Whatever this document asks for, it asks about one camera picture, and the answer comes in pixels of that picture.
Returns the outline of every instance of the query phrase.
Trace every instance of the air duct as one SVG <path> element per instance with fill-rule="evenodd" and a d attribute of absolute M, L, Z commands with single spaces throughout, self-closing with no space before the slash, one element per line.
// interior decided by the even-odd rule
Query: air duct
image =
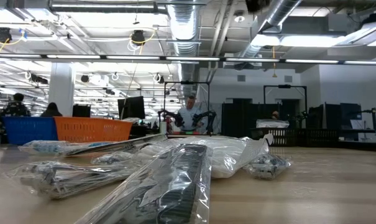
<path fill-rule="evenodd" d="M 273 0 L 264 22 L 259 26 L 257 34 L 271 27 L 277 27 L 277 30 L 281 30 L 283 22 L 301 2 L 302 0 Z M 245 50 L 239 54 L 239 57 L 255 57 L 262 47 L 263 45 L 253 38 Z M 245 64 L 237 64 L 235 65 L 235 69 L 242 70 Z"/>
<path fill-rule="evenodd" d="M 199 7 L 192 5 L 168 5 L 167 11 L 170 16 L 170 28 L 174 40 L 195 40 L 198 30 Z M 197 56 L 197 43 L 178 42 L 174 44 L 177 56 Z M 178 76 L 181 81 L 195 81 L 194 74 L 196 65 L 181 63 L 178 65 Z M 183 96 L 193 94 L 193 86 L 182 87 Z"/>

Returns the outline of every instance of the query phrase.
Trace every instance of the white shirt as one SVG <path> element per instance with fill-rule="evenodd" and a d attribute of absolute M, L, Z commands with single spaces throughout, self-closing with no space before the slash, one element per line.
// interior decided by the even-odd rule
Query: white shirt
<path fill-rule="evenodd" d="M 198 107 L 192 107 L 192 109 L 187 109 L 187 108 L 181 108 L 178 113 L 182 116 L 183 118 L 183 126 L 180 127 L 182 131 L 194 131 L 197 127 L 192 126 L 193 124 L 193 116 L 195 114 L 201 114 L 201 110 Z M 205 125 L 206 118 L 203 118 L 201 122 Z"/>

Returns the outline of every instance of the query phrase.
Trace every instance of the plastic crate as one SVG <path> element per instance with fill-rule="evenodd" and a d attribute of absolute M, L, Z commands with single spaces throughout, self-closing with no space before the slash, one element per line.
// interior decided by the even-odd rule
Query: plastic crate
<path fill-rule="evenodd" d="M 128 140 L 132 123 L 100 118 L 54 117 L 58 139 L 69 142 Z"/>
<path fill-rule="evenodd" d="M 3 117 L 10 144 L 22 145 L 33 140 L 58 140 L 53 118 Z"/>
<path fill-rule="evenodd" d="M 339 136 L 339 130 L 333 129 L 254 128 L 251 132 L 253 139 L 272 134 L 272 146 L 333 147 Z"/>

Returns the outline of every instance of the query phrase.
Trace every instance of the wooden table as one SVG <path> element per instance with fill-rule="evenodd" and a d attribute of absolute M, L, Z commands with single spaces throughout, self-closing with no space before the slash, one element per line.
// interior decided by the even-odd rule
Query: wooden table
<path fill-rule="evenodd" d="M 376 152 L 273 148 L 293 156 L 276 180 L 243 171 L 211 182 L 210 223 L 376 223 Z M 0 173 L 42 160 L 0 148 Z M 65 200 L 35 197 L 0 175 L 0 223 L 73 223 L 118 184 Z"/>

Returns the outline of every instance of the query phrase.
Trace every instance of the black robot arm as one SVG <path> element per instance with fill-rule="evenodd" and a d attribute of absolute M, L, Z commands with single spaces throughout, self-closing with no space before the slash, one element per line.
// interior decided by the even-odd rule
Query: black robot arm
<path fill-rule="evenodd" d="M 193 124 L 192 125 L 194 127 L 196 127 L 198 125 L 198 123 L 200 122 L 200 120 L 202 120 L 204 117 L 208 117 L 206 130 L 207 130 L 208 134 L 211 134 L 214 131 L 213 130 L 213 123 L 214 123 L 214 119 L 215 119 L 216 116 L 217 116 L 217 114 L 214 111 L 207 111 L 207 112 L 204 112 L 204 113 L 201 113 L 201 114 L 195 114 L 195 115 L 193 115 Z"/>
<path fill-rule="evenodd" d="M 159 124 L 160 124 L 160 122 L 162 122 L 161 118 L 160 118 L 162 113 L 164 113 L 164 117 L 170 116 L 170 117 L 174 118 L 175 119 L 175 125 L 177 127 L 181 127 L 185 123 L 183 121 L 183 118 L 182 118 L 182 116 L 181 116 L 180 113 L 177 113 L 177 114 L 171 113 L 171 112 L 169 112 L 169 111 L 167 111 L 165 109 L 162 109 L 162 110 L 158 111 L 157 113 L 158 113 L 158 122 L 159 122 Z"/>

